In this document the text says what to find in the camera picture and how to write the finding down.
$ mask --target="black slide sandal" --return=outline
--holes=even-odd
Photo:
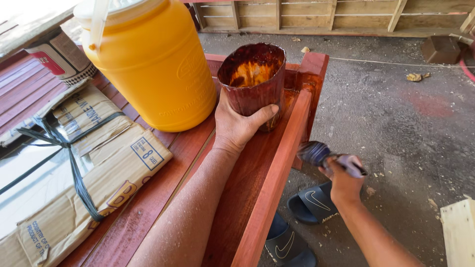
[[[300,222],[308,225],[324,223],[338,213],[330,198],[332,182],[298,192],[287,200],[287,208]]]
[[[317,266],[317,258],[307,242],[277,212],[267,234],[265,247],[277,266]]]

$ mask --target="yellow plastic jug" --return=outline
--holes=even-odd
[[[204,121],[216,90],[187,8],[178,0],[111,0],[100,46],[91,44],[94,0],[74,9],[84,52],[146,123],[180,132]]]

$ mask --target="jug lid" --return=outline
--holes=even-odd
[[[74,8],[73,14],[82,27],[90,29],[91,18],[94,11],[95,0],[83,0]],[[135,19],[153,8],[159,6],[164,0],[111,0],[105,26],[117,25]]]

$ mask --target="forearm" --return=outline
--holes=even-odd
[[[423,266],[363,204],[340,204],[337,208],[371,267]]]
[[[216,207],[239,154],[213,148],[150,229],[129,266],[200,266]]]

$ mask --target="concrete floor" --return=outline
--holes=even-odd
[[[271,42],[299,63],[307,46],[330,57],[424,65],[420,38],[200,34],[206,53],[228,55],[247,43]],[[419,83],[408,73],[430,72]],[[475,85],[459,68],[416,67],[330,59],[311,140],[359,155],[370,175],[364,205],[427,266],[447,266],[438,208],[475,198]],[[314,250],[321,267],[367,266],[341,217],[323,225],[297,223],[286,201],[323,183],[316,167],[292,170],[277,208]],[[259,266],[273,267],[267,252]]]

